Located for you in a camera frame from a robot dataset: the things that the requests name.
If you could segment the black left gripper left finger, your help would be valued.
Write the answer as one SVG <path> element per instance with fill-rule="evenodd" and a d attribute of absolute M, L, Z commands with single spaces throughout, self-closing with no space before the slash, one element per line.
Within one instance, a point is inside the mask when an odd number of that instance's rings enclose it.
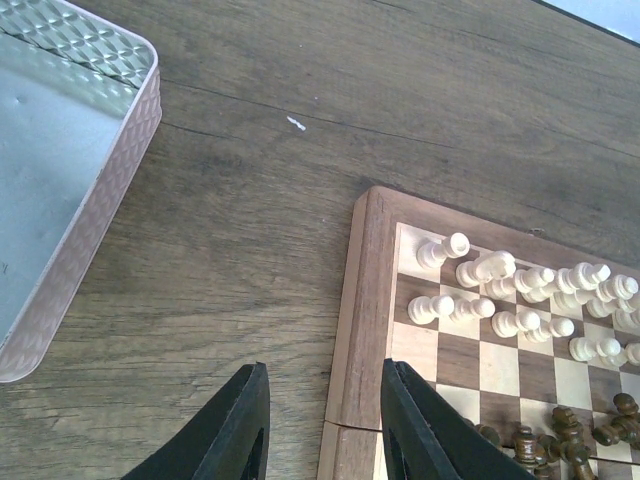
<path fill-rule="evenodd" d="M 270 435 L 267 366 L 243 365 L 126 479 L 264 479 Z"/>

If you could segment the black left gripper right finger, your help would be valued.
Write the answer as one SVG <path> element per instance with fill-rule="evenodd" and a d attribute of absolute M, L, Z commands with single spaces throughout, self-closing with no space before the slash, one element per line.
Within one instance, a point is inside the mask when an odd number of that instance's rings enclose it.
<path fill-rule="evenodd" d="M 390 479 L 531 479 L 468 425 L 408 363 L 383 362 L 381 421 Z"/>

